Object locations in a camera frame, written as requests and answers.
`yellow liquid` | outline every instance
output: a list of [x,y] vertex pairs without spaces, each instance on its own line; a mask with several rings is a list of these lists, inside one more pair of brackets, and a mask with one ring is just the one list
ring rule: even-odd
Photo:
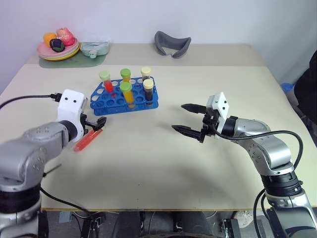
[[127,78],[122,78],[123,79],[123,82],[127,82],[127,83],[130,83],[130,79],[131,77],[127,77]]
[[[133,93],[132,91],[129,91],[129,92],[125,92],[123,93],[123,96],[126,100],[127,103],[133,103],[134,102],[134,97],[133,97]],[[129,105],[130,108],[134,108],[135,105],[134,104],[131,104]]]

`pink plate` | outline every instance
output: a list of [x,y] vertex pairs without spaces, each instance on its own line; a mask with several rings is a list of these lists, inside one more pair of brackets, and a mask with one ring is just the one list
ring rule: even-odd
[[36,51],[38,52],[39,55],[44,56],[44,57],[61,57],[63,55],[66,55],[76,49],[78,46],[78,40],[75,38],[74,44],[71,46],[66,46],[65,50],[62,52],[55,52],[51,48],[47,47],[44,42],[40,43],[39,46],[37,47]]

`plate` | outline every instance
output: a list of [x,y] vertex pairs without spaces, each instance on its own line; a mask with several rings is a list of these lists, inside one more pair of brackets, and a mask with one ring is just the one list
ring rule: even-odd
[[59,57],[59,58],[46,58],[46,57],[43,57],[43,56],[40,56],[41,58],[45,59],[45,60],[49,60],[49,61],[59,61],[59,60],[65,60],[65,59],[68,59],[70,57],[72,57],[73,55],[75,55],[78,51],[80,50],[80,44],[79,44],[79,47],[77,49],[75,49],[74,52],[66,55],[66,56],[62,56],[62,57]]
[[46,58],[63,57],[65,55],[73,52],[74,50],[76,50],[78,45],[79,45],[79,42],[75,38],[74,44],[72,44],[71,46],[66,46],[65,50],[63,50],[62,52],[55,52],[51,48],[47,47],[47,45],[45,45],[44,42],[42,42],[37,47],[36,51],[38,52],[39,56],[41,56],[41,57],[46,57]]

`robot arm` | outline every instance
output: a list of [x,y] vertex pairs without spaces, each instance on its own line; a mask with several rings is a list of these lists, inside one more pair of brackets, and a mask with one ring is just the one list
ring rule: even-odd
[[0,238],[27,234],[37,236],[40,188],[45,164],[57,157],[69,142],[79,140],[85,125],[98,130],[97,123],[83,114],[86,97],[65,90],[58,107],[58,122],[50,122],[26,131],[20,138],[0,145]]
[[267,200],[286,237],[317,237],[317,219],[295,175],[287,145],[274,135],[247,138],[270,132],[268,125],[258,120],[227,118],[229,106],[222,92],[211,96],[206,107],[194,104],[184,104],[182,107],[190,112],[205,114],[203,127],[201,131],[195,131],[187,126],[173,125],[176,131],[201,143],[206,135],[224,137],[241,145],[249,153],[261,175]]

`white wall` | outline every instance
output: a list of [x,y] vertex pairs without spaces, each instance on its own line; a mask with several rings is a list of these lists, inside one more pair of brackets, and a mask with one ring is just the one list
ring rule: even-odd
[[192,43],[248,43],[279,82],[294,82],[317,48],[317,0],[2,0],[0,93],[43,34],[64,26],[115,43],[152,42],[157,30]]

